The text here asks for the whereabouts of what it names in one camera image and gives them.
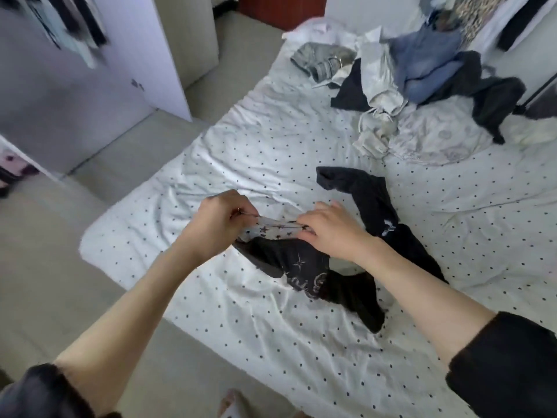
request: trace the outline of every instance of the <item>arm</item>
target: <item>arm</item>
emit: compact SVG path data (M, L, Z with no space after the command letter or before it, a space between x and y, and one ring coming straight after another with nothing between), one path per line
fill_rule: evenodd
M337 202L331 206L317 203L316 210L300 216L298 222L316 233L303 231L298 238L333 257L355 262L379 280L446 365L495 316L364 231Z
M172 296L199 265L224 251L254 224L244 196L230 190L205 199L175 243L145 276L55 360L96 416L114 410Z

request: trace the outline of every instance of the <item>white polka dot bedsheet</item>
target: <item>white polka dot bedsheet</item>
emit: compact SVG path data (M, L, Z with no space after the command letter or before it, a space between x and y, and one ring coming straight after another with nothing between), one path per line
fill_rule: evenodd
M556 330L557 142L492 145L440 167L372 161L352 146L358 114L311 88L290 44L219 123L86 231L82 257L130 289L201 200L230 188L270 218L333 198L356 214L350 196L315 182L316 166L353 167L386 177L401 221L451 286ZM229 248L181 285L165 318L316 418L473 416L410 317L381 286L378 298L388 312L373 335Z

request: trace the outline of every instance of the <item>hand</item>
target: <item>hand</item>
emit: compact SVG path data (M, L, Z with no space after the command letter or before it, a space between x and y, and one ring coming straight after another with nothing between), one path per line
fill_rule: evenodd
M238 210L249 215L239 214ZM205 198L175 244L187 246L200 264L223 252L241 231L254 226L259 213L235 189Z
M329 206L315 204L315 210L298 217L297 222L310 226L315 234L303 230L296 236L318 251L332 257L357 262L362 245L372 236L337 201Z

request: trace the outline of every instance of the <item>floor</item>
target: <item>floor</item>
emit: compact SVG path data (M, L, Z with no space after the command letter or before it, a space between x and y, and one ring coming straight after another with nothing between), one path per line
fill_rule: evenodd
M36 176L0 202L0 368L11 378L52 360L122 295L81 260L84 229L252 89L281 46L281 31L240 14L221 17L217 30L220 65L187 89L198 120L157 111L62 184ZM282 396L163 322L120 410L138 418L210 417L230 387L245 394L255 416L293 412Z

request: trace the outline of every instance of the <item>closet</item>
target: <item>closet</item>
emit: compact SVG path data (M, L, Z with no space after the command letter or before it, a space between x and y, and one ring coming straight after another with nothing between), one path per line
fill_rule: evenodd
M59 179L218 64L211 0L92 0L108 43L84 58L0 4L0 141Z

